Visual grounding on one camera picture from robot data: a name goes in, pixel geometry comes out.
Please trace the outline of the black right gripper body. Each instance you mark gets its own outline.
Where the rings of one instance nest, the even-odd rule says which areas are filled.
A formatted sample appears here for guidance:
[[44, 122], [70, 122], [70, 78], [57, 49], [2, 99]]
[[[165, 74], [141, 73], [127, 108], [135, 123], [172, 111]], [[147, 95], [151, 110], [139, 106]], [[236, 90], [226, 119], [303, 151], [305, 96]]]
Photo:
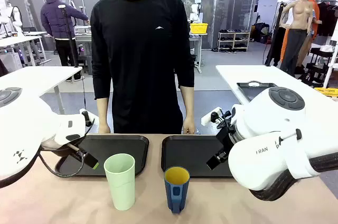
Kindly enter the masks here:
[[216, 134], [217, 140], [222, 144], [218, 153], [229, 153], [233, 145], [238, 141], [236, 138], [236, 129], [232, 125], [224, 125]]

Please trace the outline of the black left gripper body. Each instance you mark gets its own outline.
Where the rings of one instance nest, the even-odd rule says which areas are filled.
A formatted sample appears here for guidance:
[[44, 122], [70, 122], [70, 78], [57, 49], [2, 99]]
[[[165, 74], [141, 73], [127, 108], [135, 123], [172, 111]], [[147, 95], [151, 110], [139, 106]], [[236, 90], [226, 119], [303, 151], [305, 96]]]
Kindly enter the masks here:
[[79, 152], [82, 152], [81, 148], [78, 145], [74, 145], [72, 143], [67, 143], [54, 151], [54, 153], [60, 157], [65, 157], [72, 154], [80, 156]]

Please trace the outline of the person's left hand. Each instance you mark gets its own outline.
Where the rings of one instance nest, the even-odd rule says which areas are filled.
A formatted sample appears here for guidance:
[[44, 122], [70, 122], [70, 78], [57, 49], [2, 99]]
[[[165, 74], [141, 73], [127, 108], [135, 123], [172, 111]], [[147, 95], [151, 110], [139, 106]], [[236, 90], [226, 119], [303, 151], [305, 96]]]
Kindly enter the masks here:
[[187, 116], [183, 122], [183, 134], [195, 134], [195, 123], [194, 118], [191, 116]]

